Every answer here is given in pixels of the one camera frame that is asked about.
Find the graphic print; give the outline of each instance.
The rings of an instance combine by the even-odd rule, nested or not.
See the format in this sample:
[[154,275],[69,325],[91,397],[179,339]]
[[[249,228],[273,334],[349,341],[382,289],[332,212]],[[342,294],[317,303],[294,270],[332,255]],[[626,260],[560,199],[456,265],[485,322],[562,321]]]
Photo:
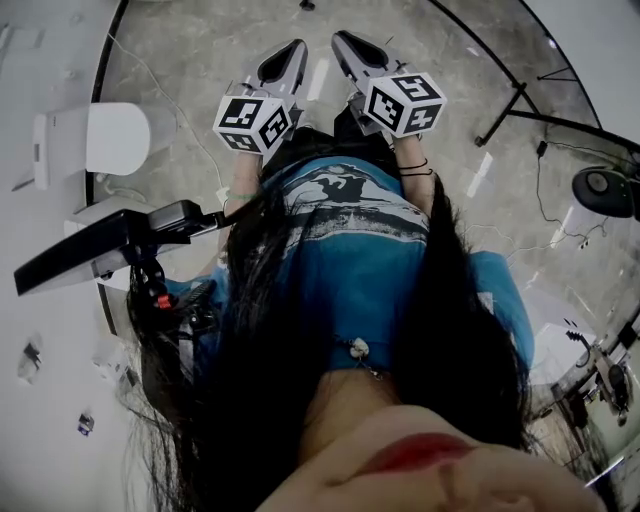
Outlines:
[[289,247],[340,233],[365,233],[401,242],[426,242],[428,221],[413,205],[371,175],[348,164],[312,170],[284,189],[293,211]]
[[369,102],[369,110],[367,112],[370,116],[395,132],[398,129],[398,124],[400,124],[403,111],[404,107],[402,103],[396,101],[377,87],[372,88],[371,101]]
[[420,75],[397,76],[392,78],[398,88],[411,101],[436,100],[440,95]]
[[220,121],[221,128],[242,128],[250,130],[256,120],[262,100],[234,98]]

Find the white cable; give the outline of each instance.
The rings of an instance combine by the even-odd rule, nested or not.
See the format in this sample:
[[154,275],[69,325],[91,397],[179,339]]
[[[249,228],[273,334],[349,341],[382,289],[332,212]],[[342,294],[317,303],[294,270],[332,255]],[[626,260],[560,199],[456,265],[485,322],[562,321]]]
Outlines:
[[211,162],[213,163],[213,166],[216,169],[216,174],[218,175],[218,182],[220,183],[220,188],[224,188],[224,185],[222,184],[222,177],[220,176],[220,168],[218,167],[218,162],[216,162],[216,159],[213,158],[213,156],[211,155],[211,153],[209,153],[209,151],[207,150],[207,148],[205,148],[202,145],[202,142],[200,142],[200,139],[198,138],[198,135],[196,134],[196,131],[193,129],[193,127],[191,126],[191,123],[189,122],[189,118],[187,117],[187,115],[184,113],[184,111],[178,106],[178,104],[173,101],[173,99],[171,98],[171,96],[169,96],[164,89],[161,87],[160,83],[158,82],[158,80],[156,79],[155,75],[153,74],[153,71],[151,71],[151,68],[149,68],[149,66],[147,66],[147,63],[145,61],[143,61],[140,57],[138,57],[135,53],[130,52],[129,50],[126,50],[125,48],[122,47],[122,45],[120,44],[120,42],[113,37],[111,34],[107,34],[112,40],[113,42],[116,44],[116,46],[118,48],[120,48],[120,51],[122,51],[122,53],[125,53],[127,55],[129,55],[130,57],[134,58],[136,61],[138,61],[139,64],[142,65],[142,67],[144,67],[144,69],[147,70],[147,73],[149,73],[149,76],[151,77],[151,79],[153,80],[153,83],[156,85],[156,87],[158,88],[158,90],[162,93],[162,95],[167,98],[167,100],[169,101],[169,103],[171,103],[171,105],[173,105],[173,107],[180,112],[180,115],[182,115],[182,118],[184,119],[187,127],[189,128],[189,130],[191,131],[191,134],[193,135],[193,138],[195,139],[195,141],[198,143],[198,146],[200,147],[200,149],[202,149],[202,151],[204,151],[207,156],[209,157],[209,159],[211,160]]
[[141,203],[148,203],[147,198],[145,197],[145,195],[142,192],[138,192],[137,190],[134,190],[132,188],[123,188],[123,187],[111,188],[111,187],[109,187],[109,178],[107,178],[103,182],[102,186],[104,188],[104,191],[107,194],[109,194],[110,196],[118,195],[118,192],[120,192],[120,193],[127,192],[129,194],[134,195],[134,196],[138,196],[138,199],[140,200]]
[[[557,242],[549,242],[546,245],[536,245],[534,247],[518,247],[516,246],[516,242],[513,238],[511,238],[508,235],[505,235],[504,233],[502,233],[502,231],[500,231],[496,226],[492,226],[492,225],[485,225],[485,224],[472,224],[471,226],[469,226],[467,229],[465,229],[464,234],[466,235],[467,232],[471,229],[471,228],[484,228],[484,229],[493,229],[494,231],[496,231],[502,238],[506,238],[507,240],[509,240],[511,242],[511,245],[513,245],[514,250],[511,251],[511,253],[509,253],[508,256],[505,256],[505,259],[508,260],[509,258],[511,258],[511,256],[513,256],[514,254],[518,253],[518,252],[526,252],[526,251],[533,251],[536,249],[548,249],[551,246],[557,245],[560,242],[562,242],[565,238],[568,237],[568,235],[563,236],[560,240],[558,240]],[[513,264],[515,263],[515,261],[513,261],[511,263],[511,265],[509,265],[509,268],[511,268],[513,266]]]

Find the speaker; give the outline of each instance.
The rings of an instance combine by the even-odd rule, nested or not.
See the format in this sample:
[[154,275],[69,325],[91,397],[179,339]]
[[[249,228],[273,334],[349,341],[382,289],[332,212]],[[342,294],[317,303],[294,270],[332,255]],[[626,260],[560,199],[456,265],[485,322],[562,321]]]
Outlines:
[[571,188],[578,202],[592,212],[609,217],[628,218],[634,215],[631,185],[619,171],[588,167],[573,177]]

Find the black cable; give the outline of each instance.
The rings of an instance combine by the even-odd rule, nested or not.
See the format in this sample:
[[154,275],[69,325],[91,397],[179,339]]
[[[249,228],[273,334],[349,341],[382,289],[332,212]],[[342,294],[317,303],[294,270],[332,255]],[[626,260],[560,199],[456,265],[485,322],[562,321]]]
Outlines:
[[547,144],[553,144],[554,146],[564,146],[564,147],[571,148],[571,149],[582,149],[582,150],[586,150],[586,151],[593,151],[594,153],[601,153],[603,155],[607,155],[610,158],[615,158],[617,160],[620,160],[621,162],[626,162],[626,163],[631,164],[633,166],[637,166],[638,165],[638,162],[634,162],[634,161],[629,160],[627,158],[624,158],[622,156],[614,155],[613,153],[607,153],[606,151],[602,151],[601,149],[587,148],[585,146],[572,146],[571,144],[565,144],[564,142],[554,142],[552,140],[547,140],[546,143]]
[[602,229],[602,236],[606,237],[607,236],[607,232],[604,229],[604,223],[607,222],[609,217],[606,217],[600,224],[596,224],[595,226],[593,226],[584,235],[582,233],[568,233],[564,229],[564,225],[563,225],[563,223],[562,223],[562,221],[560,219],[555,219],[555,218],[550,219],[549,217],[547,217],[547,214],[544,212],[544,208],[542,207],[542,199],[540,198],[540,171],[541,171],[540,159],[541,158],[542,158],[542,155],[540,155],[540,152],[539,152],[538,153],[538,174],[536,176],[536,196],[538,198],[538,205],[540,206],[540,213],[542,213],[542,217],[544,218],[544,220],[546,220],[547,222],[557,222],[558,224],[560,224],[560,230],[566,236],[569,236],[569,237],[572,237],[572,238],[582,238],[583,243],[589,241],[589,233],[591,233],[594,229],[597,229],[597,228]]

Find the black bracelet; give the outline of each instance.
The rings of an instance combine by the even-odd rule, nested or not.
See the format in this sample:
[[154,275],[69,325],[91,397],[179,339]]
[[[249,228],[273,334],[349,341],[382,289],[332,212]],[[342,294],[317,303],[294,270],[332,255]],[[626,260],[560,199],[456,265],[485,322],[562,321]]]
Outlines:
[[400,173],[400,177],[404,178],[405,176],[431,176],[433,174],[433,169],[429,169],[429,172],[410,172],[409,174]]
[[398,167],[398,169],[400,170],[409,170],[409,169],[419,169],[420,167],[424,167],[425,165],[427,165],[429,163],[429,160],[427,160],[426,158],[424,159],[424,163],[420,164],[420,165],[412,165],[411,167]]

